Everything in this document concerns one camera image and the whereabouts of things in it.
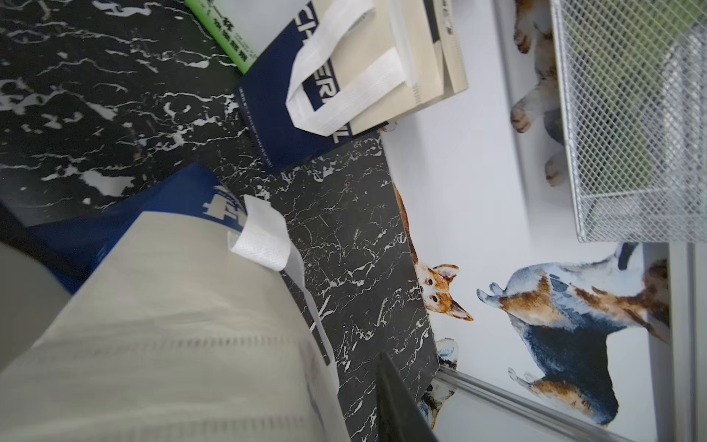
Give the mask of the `green white bag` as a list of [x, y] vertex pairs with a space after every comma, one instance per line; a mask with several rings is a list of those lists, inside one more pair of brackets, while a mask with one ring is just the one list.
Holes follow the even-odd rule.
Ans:
[[245, 74], [307, 1], [186, 0], [185, 4]]

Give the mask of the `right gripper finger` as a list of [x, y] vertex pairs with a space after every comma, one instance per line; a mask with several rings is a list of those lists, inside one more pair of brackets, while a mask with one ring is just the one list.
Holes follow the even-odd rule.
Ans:
[[376, 392], [378, 441], [436, 441], [386, 353], [377, 357]]

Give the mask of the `blue bag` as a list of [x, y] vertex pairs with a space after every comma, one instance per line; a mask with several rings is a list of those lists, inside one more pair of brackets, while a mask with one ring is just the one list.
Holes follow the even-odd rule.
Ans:
[[193, 164], [3, 241], [71, 297], [1, 373], [5, 441], [345, 441], [331, 343], [286, 286], [285, 219]]
[[239, 81], [267, 171], [305, 163], [469, 86], [449, 1], [311, 1]]

